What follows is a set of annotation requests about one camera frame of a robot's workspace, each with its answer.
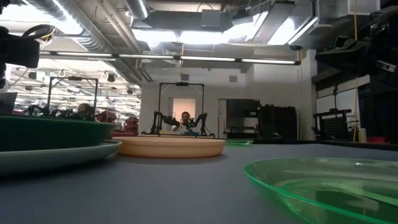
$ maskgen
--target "black metal stand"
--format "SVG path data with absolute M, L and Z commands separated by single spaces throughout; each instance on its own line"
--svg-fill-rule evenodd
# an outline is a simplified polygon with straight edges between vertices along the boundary
M 82 77 L 50 77 L 50 85 L 49 85 L 49 97 L 47 98 L 47 107 L 50 108 L 51 101 L 51 91 L 52 91 L 52 80 L 58 79 L 60 81 L 67 79 L 70 81 L 82 81 L 82 80 L 94 80 L 95 81 L 95 92 L 94 92 L 94 106 L 93 110 L 95 111 L 97 105 L 97 90 L 98 90 L 98 79 L 97 78 L 82 78 Z
M 157 111 L 160 112 L 160 99 L 161 99 L 161 94 L 162 94 L 162 85 L 175 85 L 175 86 L 190 86 L 190 85 L 196 85 L 196 86 L 201 86 L 202 87 L 202 94 L 201 94 L 201 114 L 203 114 L 203 107 L 205 103 L 205 84 L 199 84 L 199 83 L 186 83 L 186 82 L 177 82 L 177 83 L 159 83 L 159 103 L 157 105 Z M 158 115 L 157 119 L 157 126 L 159 127 L 161 122 L 161 117 Z

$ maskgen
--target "pipe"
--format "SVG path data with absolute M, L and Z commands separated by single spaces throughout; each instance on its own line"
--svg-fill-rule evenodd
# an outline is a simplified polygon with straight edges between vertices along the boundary
M 36 9 L 50 14 L 59 22 L 76 22 L 83 32 L 80 35 L 90 36 L 91 38 L 75 39 L 81 46 L 89 52 L 109 52 L 116 53 L 116 49 L 109 43 L 104 35 L 94 26 L 89 18 L 80 10 L 72 0 L 23 0 L 26 4 L 34 6 Z M 123 59 L 106 62 L 120 72 L 128 82 L 140 83 L 142 77 L 137 70 L 131 67 Z
M 96 0 L 95 4 L 98 6 L 100 10 L 104 13 L 105 17 L 107 20 L 112 24 L 116 32 L 122 37 L 123 41 L 127 44 L 127 46 L 132 50 L 133 52 L 137 52 L 138 49 L 134 44 L 128 39 L 127 35 L 120 29 L 120 27 L 116 24 L 115 20 L 112 18 L 112 16 L 109 14 L 109 12 L 105 9 L 105 7 L 102 5 L 101 0 Z
M 134 36 L 131 30 L 131 26 L 127 28 L 126 25 L 124 25 L 124 20 L 120 17 L 119 13 L 116 12 L 115 8 L 112 6 L 112 4 L 109 3 L 108 0 L 102 0 L 104 2 L 105 7 L 109 10 L 109 12 L 113 15 L 113 17 L 116 19 L 116 21 L 119 23 L 119 25 L 122 27 L 122 30 L 126 33 L 126 35 L 129 37 L 129 40 L 134 44 L 134 46 L 137 48 L 137 51 L 140 50 L 140 46 L 138 43 L 138 40 Z
M 149 16 L 150 10 L 146 0 L 126 0 L 126 4 L 133 18 L 143 20 Z

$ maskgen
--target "table surface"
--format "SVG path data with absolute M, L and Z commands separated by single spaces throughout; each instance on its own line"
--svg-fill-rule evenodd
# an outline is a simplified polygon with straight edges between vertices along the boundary
M 245 165 L 281 157 L 398 160 L 398 152 L 302 145 L 226 147 L 219 157 L 119 157 L 0 179 L 0 223 L 299 223 L 262 198 Z

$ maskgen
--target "air vent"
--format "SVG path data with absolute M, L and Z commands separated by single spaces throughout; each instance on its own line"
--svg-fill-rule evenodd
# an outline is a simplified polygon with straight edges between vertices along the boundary
M 230 75 L 229 76 L 229 82 L 238 82 L 238 76 L 237 75 Z
M 181 81 L 189 81 L 189 74 L 181 74 Z

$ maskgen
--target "clear green plastic plate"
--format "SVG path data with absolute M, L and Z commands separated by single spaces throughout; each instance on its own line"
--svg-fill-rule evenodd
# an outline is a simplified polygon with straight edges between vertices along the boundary
M 398 223 L 398 162 L 273 159 L 244 172 L 276 206 L 309 223 Z
M 242 147 L 242 146 L 250 146 L 251 144 L 253 144 L 253 140 L 226 140 L 226 146 L 238 146 L 238 147 Z

